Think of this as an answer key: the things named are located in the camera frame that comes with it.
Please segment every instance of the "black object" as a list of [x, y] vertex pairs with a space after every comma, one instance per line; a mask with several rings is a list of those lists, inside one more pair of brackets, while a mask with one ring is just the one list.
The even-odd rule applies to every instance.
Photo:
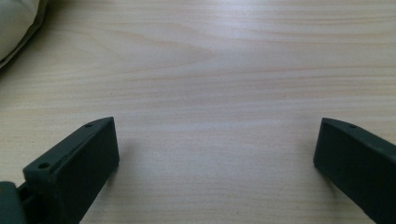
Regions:
[[0, 182], [0, 224], [79, 223], [119, 161], [114, 119], [85, 124], [26, 166], [18, 189]]
[[356, 125], [323, 119], [314, 164], [373, 221], [396, 223], [396, 146]]

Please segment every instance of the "light wood surface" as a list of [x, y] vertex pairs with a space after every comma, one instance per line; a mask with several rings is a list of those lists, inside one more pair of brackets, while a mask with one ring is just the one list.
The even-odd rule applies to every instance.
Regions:
[[113, 116], [81, 223], [373, 223], [313, 166], [323, 117], [396, 143], [393, 0], [52, 0], [0, 72], [0, 177]]

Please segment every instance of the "white cushion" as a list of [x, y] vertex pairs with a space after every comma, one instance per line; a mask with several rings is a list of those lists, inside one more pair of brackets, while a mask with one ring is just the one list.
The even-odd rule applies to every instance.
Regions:
[[4, 60], [21, 42], [35, 21], [39, 2], [0, 0], [0, 60]]

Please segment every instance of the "table surface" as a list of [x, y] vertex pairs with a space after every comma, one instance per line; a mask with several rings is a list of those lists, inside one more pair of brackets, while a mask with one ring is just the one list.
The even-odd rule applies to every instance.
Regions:
[[52, 0], [0, 71], [1, 179], [114, 117], [81, 223], [373, 223], [313, 166], [321, 118], [396, 143], [393, 0]]

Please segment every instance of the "wood grain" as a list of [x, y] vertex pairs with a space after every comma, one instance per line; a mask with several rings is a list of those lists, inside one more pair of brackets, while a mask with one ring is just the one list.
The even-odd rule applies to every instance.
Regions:
[[53, 0], [0, 75], [0, 170], [113, 116], [81, 223], [373, 223], [313, 166], [320, 119], [396, 143], [396, 3]]

